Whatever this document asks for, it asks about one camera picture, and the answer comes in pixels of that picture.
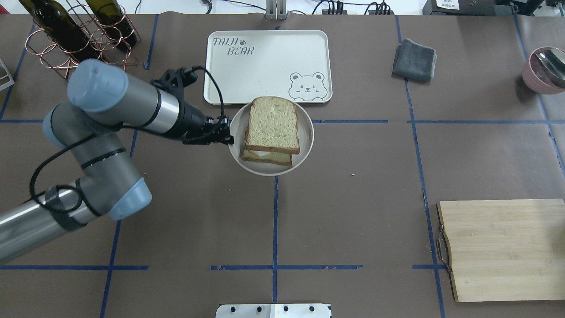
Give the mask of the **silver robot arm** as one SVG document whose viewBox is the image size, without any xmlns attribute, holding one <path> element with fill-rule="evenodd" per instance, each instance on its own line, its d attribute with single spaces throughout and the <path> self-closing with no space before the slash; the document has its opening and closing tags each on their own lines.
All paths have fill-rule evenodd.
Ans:
<svg viewBox="0 0 565 318">
<path fill-rule="evenodd" d="M 233 145 L 223 102 L 218 117 L 207 117 L 184 99 L 185 88 L 197 81 L 198 71 L 213 79 L 206 68 L 195 66 L 167 70 L 147 83 L 100 60 L 81 62 L 69 78 L 67 100 L 42 123 L 45 137 L 60 151 L 35 169 L 29 200 L 1 216 L 1 264 L 98 217 L 121 220 L 150 204 L 149 187 L 117 136 L 121 129 L 186 145 Z M 39 193 L 40 172 L 67 152 L 83 176 Z"/>
</svg>

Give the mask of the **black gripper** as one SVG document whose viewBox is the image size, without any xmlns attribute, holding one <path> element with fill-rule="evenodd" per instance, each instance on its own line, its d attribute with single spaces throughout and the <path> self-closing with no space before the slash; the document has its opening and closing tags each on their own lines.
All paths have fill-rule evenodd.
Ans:
<svg viewBox="0 0 565 318">
<path fill-rule="evenodd" d="M 230 133 L 230 119 L 227 115 L 217 118 L 207 117 L 198 108 L 182 102 L 176 119 L 176 137 L 204 137 L 204 145 L 221 143 L 234 145 L 234 136 Z"/>
</svg>

